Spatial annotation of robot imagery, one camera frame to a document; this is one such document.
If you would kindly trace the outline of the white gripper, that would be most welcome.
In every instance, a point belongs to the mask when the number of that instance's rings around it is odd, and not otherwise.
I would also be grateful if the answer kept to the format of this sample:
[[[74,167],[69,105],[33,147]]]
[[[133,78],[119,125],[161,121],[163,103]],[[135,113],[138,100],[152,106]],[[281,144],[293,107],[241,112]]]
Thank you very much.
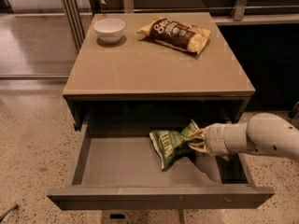
[[[214,123],[207,128],[196,130],[190,134],[190,137],[205,139],[205,142],[189,143],[188,147],[200,153],[208,152],[212,156],[222,157],[230,154],[224,141],[225,128],[226,124]]]

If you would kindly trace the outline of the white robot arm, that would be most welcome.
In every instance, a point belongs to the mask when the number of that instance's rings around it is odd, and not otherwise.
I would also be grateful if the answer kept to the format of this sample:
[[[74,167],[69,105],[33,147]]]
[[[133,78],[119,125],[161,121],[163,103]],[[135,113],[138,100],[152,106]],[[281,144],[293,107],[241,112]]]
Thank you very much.
[[[253,156],[288,158],[299,162],[299,130],[285,119],[259,113],[248,122],[214,123],[192,133],[188,146],[211,156],[245,153]]]

